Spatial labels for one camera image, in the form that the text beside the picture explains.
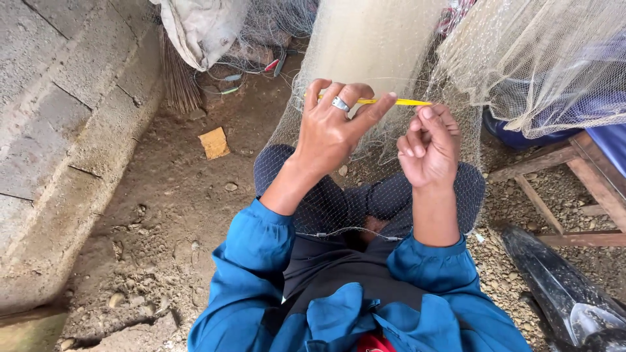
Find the wooden bench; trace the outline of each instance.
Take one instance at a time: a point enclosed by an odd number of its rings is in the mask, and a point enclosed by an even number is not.
[[[598,202],[581,208],[585,215],[607,214],[619,230],[565,232],[524,174],[566,163]],[[551,246],[626,246],[626,179],[583,131],[562,143],[543,147],[519,162],[492,172],[488,180],[515,179],[552,228],[551,233],[536,234]]]

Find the dark pants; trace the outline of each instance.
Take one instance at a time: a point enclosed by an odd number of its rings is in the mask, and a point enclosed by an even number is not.
[[[254,184],[261,196],[276,178],[295,148],[271,145],[263,149],[254,162]],[[480,171],[459,163],[454,180],[459,230],[468,233],[480,211],[485,195],[485,181]],[[403,173],[395,173],[371,185],[342,190],[326,175],[302,199],[294,214],[295,242],[285,276],[284,296],[302,288],[321,269],[347,256],[385,263],[397,246],[398,239],[413,226],[411,184]],[[363,253],[350,249],[345,234],[364,226],[371,215],[389,223],[369,243]]]

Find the man's right hand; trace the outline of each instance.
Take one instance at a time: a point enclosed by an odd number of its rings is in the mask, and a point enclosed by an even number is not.
[[[459,125],[447,106],[419,106],[397,142],[398,159],[411,185],[452,186],[460,143]]]

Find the sandy ground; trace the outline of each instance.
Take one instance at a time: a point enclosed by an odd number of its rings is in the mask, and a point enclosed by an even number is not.
[[[292,58],[283,72],[292,76],[298,65]],[[58,349],[63,341],[64,348],[96,346],[116,331],[149,326],[172,312],[178,325],[173,334],[137,329],[142,339],[157,341],[156,347],[133,349],[134,342],[124,340],[125,350],[187,350],[187,333],[207,305],[215,269],[210,253],[224,240],[232,217],[254,197],[252,165],[283,113],[287,81],[250,75],[236,93],[208,95],[206,116],[180,116],[165,107],[158,112],[76,261],[64,296],[70,316]],[[208,161],[197,136],[217,127],[223,127],[232,152]],[[483,148],[487,171],[522,156]],[[354,183],[361,178],[352,170],[346,177],[356,178],[347,180]],[[547,170],[531,182],[567,229],[614,226],[606,217],[579,216],[578,208],[592,198],[569,170]],[[229,183],[237,188],[227,190]],[[476,229],[486,241],[472,236],[468,242],[483,290],[541,351],[545,344],[536,317],[518,302],[525,284],[489,227],[502,219],[530,229],[546,224],[514,183],[489,184]],[[610,294],[626,299],[626,273],[615,270],[616,263],[626,262],[626,249],[560,251]]]

